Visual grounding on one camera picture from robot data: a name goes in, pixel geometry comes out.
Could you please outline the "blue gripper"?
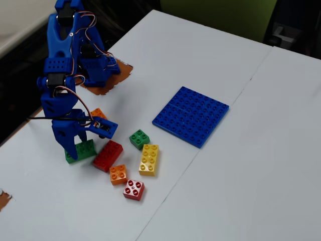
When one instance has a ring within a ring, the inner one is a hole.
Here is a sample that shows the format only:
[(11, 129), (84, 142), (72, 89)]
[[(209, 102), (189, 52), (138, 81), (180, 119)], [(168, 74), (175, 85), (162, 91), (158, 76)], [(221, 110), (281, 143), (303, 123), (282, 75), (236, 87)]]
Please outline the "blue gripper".
[(87, 141), (86, 130), (82, 126), (86, 123), (83, 120), (86, 119), (85, 112), (80, 109), (73, 109), (64, 118), (71, 118), (71, 120), (52, 121), (55, 139), (73, 159), (78, 159), (74, 138), (78, 136), (81, 142)]

